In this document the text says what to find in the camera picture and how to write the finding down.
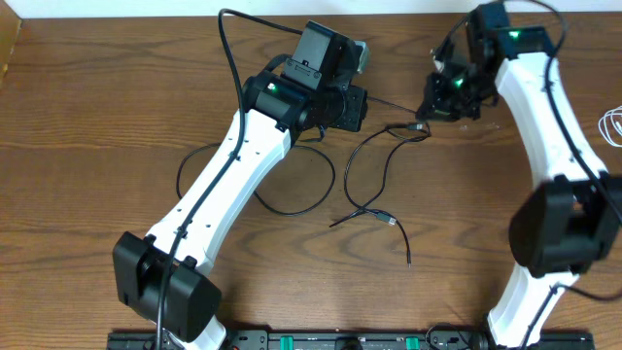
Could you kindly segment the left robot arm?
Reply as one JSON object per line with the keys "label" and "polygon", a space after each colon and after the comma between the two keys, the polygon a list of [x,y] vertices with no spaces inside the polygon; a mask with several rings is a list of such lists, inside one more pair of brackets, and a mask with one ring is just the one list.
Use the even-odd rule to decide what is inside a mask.
{"label": "left robot arm", "polygon": [[147,349],[217,349],[221,291],[209,280],[232,224],[262,179],[311,128],[357,132],[367,92],[353,85],[368,60],[365,42],[317,22],[239,85],[241,105],[219,149],[174,208],[145,237],[125,232],[113,248],[118,297],[156,324]]}

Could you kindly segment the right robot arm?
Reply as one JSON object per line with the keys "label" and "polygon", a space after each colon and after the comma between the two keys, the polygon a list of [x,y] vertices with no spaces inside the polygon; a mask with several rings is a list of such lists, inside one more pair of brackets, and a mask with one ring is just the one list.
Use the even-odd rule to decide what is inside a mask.
{"label": "right robot arm", "polygon": [[503,100],[519,130],[533,191],[512,217],[511,276],[472,349],[576,348],[579,337],[546,339],[542,327],[561,296],[605,259],[621,228],[621,180],[584,136],[559,71],[561,41],[541,26],[516,27],[502,1],[459,22],[467,59],[446,37],[433,53],[420,121],[476,120],[486,100]]}

